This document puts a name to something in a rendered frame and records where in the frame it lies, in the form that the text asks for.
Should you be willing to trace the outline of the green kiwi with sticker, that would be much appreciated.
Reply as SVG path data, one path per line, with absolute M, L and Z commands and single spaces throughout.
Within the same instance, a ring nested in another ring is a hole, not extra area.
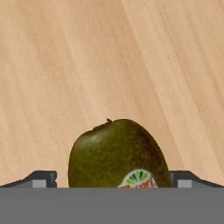
M 129 119 L 107 120 L 74 142 L 68 163 L 71 187 L 170 187 L 163 152 L 153 136 Z

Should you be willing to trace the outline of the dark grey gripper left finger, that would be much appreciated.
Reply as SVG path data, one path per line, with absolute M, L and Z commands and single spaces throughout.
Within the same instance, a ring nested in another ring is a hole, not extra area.
M 2 188 L 56 188 L 56 171 L 33 171 L 27 177 L 2 185 Z

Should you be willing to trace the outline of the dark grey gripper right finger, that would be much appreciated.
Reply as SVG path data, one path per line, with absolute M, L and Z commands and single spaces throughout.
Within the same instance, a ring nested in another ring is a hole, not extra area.
M 174 188 L 213 187 L 223 188 L 223 185 L 204 180 L 191 171 L 170 171 L 171 186 Z

